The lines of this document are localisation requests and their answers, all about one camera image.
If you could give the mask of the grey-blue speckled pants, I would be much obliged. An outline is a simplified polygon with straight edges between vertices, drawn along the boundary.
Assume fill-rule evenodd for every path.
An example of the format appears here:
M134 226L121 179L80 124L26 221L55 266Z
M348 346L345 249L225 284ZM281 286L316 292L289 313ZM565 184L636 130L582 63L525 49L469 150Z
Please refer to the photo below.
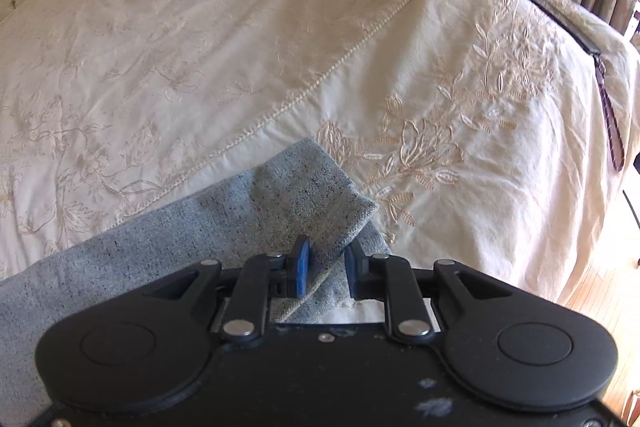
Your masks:
M24 426L50 403L34 356L56 322L203 259L236 268L310 238L309 294L274 307L279 322L316 323L348 295L343 249L390 250L360 194L311 139L262 165L131 218L1 283L1 422Z

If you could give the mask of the cream embroidered bedspread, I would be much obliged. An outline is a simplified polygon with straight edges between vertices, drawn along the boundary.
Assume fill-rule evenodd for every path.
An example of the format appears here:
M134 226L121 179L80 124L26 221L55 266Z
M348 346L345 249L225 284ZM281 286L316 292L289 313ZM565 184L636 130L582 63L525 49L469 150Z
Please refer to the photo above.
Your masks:
M548 299L585 273L639 147L639 57L570 0L25 0L1 17L1 273L310 136L386 243Z

